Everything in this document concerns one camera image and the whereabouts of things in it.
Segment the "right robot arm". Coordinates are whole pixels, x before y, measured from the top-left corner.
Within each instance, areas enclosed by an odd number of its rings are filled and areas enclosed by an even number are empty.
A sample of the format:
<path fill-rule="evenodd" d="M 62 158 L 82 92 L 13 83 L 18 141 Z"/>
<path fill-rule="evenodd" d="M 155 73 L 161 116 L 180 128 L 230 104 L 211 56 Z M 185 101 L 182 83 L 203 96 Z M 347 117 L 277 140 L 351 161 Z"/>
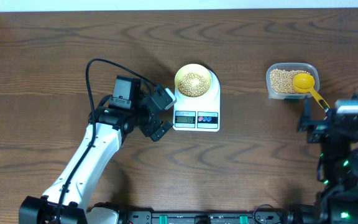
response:
<path fill-rule="evenodd" d="M 358 223 L 358 96 L 324 107 L 324 119 L 312 119 L 310 99 L 304 102 L 297 130 L 310 144 L 321 146 L 317 180 L 324 189 L 313 205 L 295 205 L 284 223 Z"/>

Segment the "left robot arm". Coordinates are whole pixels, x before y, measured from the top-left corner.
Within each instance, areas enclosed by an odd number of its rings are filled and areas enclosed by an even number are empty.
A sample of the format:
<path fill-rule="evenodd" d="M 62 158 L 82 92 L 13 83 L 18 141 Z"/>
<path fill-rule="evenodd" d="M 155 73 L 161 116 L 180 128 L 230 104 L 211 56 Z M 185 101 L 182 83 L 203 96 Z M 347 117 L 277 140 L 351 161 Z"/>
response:
<path fill-rule="evenodd" d="M 28 196 L 19 223 L 121 223 L 118 211 L 104 206 L 88 210 L 89 200 L 108 162 L 126 136 L 139 128 L 158 141 L 172 127 L 159 114 L 176 103 L 168 88 L 146 93 L 139 86 L 116 87 L 89 115 L 89 125 L 75 154 L 58 179 L 40 198 Z"/>

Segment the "yellow measuring scoop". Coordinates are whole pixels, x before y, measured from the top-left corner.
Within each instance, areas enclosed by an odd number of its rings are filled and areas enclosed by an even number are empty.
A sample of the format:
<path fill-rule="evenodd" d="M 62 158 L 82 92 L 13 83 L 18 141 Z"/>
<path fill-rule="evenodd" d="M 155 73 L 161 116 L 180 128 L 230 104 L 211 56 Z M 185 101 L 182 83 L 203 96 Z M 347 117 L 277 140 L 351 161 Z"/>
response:
<path fill-rule="evenodd" d="M 299 73 L 293 77 L 293 88 L 298 93 L 309 93 L 316 100 L 316 102 L 322 107 L 323 110 L 328 111 L 330 109 L 325 99 L 315 90 L 315 80 L 312 75 L 307 73 Z"/>

